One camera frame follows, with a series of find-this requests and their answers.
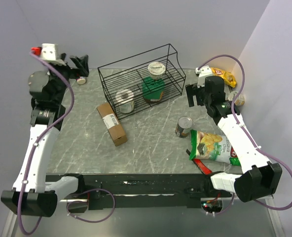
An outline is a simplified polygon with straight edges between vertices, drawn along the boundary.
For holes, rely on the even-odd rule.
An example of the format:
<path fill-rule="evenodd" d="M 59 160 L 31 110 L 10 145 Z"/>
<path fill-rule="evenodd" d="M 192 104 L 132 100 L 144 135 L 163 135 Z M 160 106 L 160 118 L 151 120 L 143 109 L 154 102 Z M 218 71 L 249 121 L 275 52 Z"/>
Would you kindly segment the brown cardboard express box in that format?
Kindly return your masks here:
<path fill-rule="evenodd" d="M 120 124 L 112 107 L 108 102 L 103 103 L 97 107 L 97 110 L 105 123 L 106 128 L 111 136 L 114 145 L 120 146 L 128 141 L 126 132 Z"/>

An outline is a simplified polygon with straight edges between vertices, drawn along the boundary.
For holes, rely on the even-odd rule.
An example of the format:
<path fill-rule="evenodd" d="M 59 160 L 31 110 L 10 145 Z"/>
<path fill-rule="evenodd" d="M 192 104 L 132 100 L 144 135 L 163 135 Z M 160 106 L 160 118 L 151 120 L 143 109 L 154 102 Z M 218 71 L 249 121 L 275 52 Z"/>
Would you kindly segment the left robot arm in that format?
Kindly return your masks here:
<path fill-rule="evenodd" d="M 37 71 L 28 78 L 31 99 L 30 138 L 19 175 L 10 191 L 1 194 L 2 203 L 13 213 L 27 216 L 50 217 L 57 203 L 72 195 L 81 198 L 86 186 L 82 175 L 64 174 L 58 181 L 46 185 L 46 171 L 54 143 L 61 131 L 63 119 L 70 109 L 62 105 L 70 79 L 89 75 L 88 55 L 70 56 L 75 67 L 61 54 L 48 64 L 64 77 L 60 79 L 52 70 Z"/>

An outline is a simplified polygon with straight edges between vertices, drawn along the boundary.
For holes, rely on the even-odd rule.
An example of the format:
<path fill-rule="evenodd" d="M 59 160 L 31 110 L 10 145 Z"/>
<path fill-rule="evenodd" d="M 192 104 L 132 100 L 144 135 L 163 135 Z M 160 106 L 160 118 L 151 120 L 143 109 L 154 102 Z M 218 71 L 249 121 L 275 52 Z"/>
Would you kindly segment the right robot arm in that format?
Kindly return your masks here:
<path fill-rule="evenodd" d="M 226 100 L 224 81 L 221 77 L 205 78 L 205 85 L 185 87 L 188 104 L 205 106 L 208 115 L 222 130 L 241 164 L 242 175 L 215 172 L 207 177 L 204 192 L 210 197 L 221 190 L 234 193 L 242 202 L 256 200 L 276 192 L 282 168 L 261 154 L 251 142 L 239 109 Z"/>

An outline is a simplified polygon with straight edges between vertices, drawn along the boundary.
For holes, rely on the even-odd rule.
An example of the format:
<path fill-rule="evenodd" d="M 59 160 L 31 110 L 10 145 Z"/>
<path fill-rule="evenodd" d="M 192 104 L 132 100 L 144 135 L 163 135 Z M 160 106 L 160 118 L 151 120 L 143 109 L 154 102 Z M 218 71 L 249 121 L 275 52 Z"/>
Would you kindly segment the red utility knife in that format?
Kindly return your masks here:
<path fill-rule="evenodd" d="M 208 175 L 208 174 L 211 174 L 212 171 L 206 167 L 204 165 L 204 163 L 200 160 L 200 159 L 196 159 L 194 158 L 193 160 L 193 163 L 200 169 L 200 171 L 204 174 L 204 175 Z"/>

